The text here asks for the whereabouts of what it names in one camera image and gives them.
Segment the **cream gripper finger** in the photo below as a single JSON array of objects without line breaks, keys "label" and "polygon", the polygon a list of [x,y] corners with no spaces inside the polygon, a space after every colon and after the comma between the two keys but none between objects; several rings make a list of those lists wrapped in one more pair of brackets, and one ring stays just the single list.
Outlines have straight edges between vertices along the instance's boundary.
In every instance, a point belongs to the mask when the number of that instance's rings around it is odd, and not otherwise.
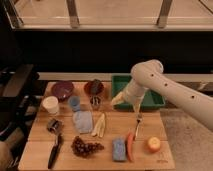
[{"label": "cream gripper finger", "polygon": [[141,104],[137,103],[133,105],[133,110],[135,113],[140,113]]},{"label": "cream gripper finger", "polygon": [[111,105],[117,105],[117,104],[121,104],[125,101],[124,97],[123,97],[123,92],[119,92],[115,97],[112,98],[111,100]]}]

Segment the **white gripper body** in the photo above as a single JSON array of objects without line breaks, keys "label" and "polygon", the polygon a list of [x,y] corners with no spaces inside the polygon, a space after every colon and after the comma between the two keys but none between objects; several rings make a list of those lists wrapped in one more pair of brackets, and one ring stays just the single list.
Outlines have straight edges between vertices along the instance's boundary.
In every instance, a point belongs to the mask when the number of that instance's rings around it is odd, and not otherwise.
[{"label": "white gripper body", "polygon": [[146,91],[146,87],[132,79],[123,89],[123,99],[131,105],[141,104]]}]

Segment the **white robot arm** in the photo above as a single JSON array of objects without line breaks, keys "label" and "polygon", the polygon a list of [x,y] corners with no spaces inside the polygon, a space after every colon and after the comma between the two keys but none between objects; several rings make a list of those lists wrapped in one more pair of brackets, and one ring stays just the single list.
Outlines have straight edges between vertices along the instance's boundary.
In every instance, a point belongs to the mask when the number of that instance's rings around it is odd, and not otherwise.
[{"label": "white robot arm", "polygon": [[213,98],[176,83],[163,75],[159,60],[135,64],[130,82],[111,100],[112,105],[127,102],[138,106],[151,89],[213,131]]}]

